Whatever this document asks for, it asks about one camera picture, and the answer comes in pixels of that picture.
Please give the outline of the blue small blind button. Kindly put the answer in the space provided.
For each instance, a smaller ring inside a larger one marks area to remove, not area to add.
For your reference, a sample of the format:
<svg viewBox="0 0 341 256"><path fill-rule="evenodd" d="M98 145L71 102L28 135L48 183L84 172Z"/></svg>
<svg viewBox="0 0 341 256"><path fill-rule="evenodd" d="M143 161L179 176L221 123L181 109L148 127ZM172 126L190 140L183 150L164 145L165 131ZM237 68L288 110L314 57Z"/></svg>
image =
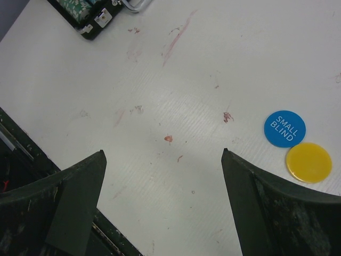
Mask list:
<svg viewBox="0 0 341 256"><path fill-rule="evenodd" d="M268 142L280 148L291 148L301 143L306 135L304 120L295 112L280 110L268 116L264 123Z"/></svg>

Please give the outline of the black poker set case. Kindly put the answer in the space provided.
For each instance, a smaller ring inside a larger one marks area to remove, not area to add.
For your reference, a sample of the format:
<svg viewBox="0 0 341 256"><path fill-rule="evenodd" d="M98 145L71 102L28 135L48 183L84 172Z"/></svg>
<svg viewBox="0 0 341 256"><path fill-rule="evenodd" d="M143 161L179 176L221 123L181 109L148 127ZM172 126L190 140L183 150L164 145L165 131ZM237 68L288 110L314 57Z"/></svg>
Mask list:
<svg viewBox="0 0 341 256"><path fill-rule="evenodd" d="M139 13L151 3L149 0L140 0L135 4L127 0L87 1L92 6L90 14L83 22L79 23L63 9L57 0L48 0L48 2L73 29L90 41L95 39L122 9L126 8L132 13Z"/></svg>

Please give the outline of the yellow round button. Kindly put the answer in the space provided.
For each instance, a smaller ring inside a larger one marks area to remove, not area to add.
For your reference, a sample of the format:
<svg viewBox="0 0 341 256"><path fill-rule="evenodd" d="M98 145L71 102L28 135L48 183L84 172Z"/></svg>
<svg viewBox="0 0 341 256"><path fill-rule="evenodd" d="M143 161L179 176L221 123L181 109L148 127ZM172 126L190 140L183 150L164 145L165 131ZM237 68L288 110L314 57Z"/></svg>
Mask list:
<svg viewBox="0 0 341 256"><path fill-rule="evenodd" d="M297 180L317 183L326 179L332 170L329 153L321 146L305 142L300 143L286 154L286 167Z"/></svg>

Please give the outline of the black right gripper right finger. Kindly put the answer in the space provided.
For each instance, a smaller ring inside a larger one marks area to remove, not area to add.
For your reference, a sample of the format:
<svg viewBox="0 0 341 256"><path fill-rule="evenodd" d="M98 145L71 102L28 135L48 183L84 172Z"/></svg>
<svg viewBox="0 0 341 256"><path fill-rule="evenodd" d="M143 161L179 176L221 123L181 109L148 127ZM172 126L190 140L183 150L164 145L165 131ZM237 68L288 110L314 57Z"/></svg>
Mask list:
<svg viewBox="0 0 341 256"><path fill-rule="evenodd" d="M221 163L243 255L340 255L340 196L292 183L227 148Z"/></svg>

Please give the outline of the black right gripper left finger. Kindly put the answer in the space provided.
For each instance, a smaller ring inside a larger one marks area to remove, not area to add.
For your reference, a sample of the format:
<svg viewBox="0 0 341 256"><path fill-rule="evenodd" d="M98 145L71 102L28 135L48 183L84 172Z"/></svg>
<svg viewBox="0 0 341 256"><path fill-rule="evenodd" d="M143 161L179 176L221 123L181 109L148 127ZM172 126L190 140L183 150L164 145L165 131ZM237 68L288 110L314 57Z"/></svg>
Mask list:
<svg viewBox="0 0 341 256"><path fill-rule="evenodd" d="M1 194L1 255L85 255L106 165L100 150Z"/></svg>

